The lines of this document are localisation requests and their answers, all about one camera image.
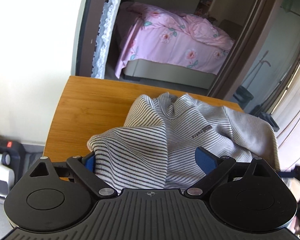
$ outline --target gray floor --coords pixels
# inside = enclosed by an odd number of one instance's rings
[[[43,154],[43,146],[37,145],[24,145],[27,154],[25,158],[24,165],[24,173],[28,170],[28,168]],[[3,209],[3,199],[0,198],[0,239],[3,238],[6,234],[8,234],[12,227],[4,213]]]
[[[112,42],[110,44],[110,48],[109,48],[108,59],[106,62],[105,79],[173,89],[173,90],[184,91],[187,93],[203,95],[203,96],[207,95],[207,93],[208,93],[207,89],[186,86],[186,85],[181,85],[181,84],[176,84],[176,83],[171,83],[171,82],[165,82],[165,81],[160,81],[160,80],[154,80],[154,79],[141,78],[140,81],[126,80],[123,78],[122,73],[121,73],[120,79],[117,79],[117,77],[114,75],[114,69],[117,64],[118,58],[119,58],[119,50],[118,50],[117,45],[115,44],[115,41],[112,40]]]

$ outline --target wooden table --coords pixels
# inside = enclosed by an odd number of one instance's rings
[[[70,76],[54,114],[44,155],[53,162],[89,153],[87,141],[92,135],[122,126],[134,100],[146,94],[156,98],[169,92],[184,92],[119,81]],[[231,102],[190,94],[214,106],[241,108]]]

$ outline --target white lace trim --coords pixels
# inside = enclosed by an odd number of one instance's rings
[[[99,31],[96,40],[96,50],[92,61],[93,78],[103,79],[105,76],[106,59],[108,57],[112,30],[121,0],[108,0],[103,6]]]

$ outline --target bed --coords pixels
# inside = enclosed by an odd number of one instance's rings
[[[125,2],[116,19],[121,50],[115,74],[150,78],[208,89],[234,40],[193,15]]]

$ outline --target pink bedding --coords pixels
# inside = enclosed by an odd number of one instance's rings
[[[140,58],[217,74],[234,44],[206,19],[141,3],[122,3],[116,24],[124,42],[117,78],[129,60]]]

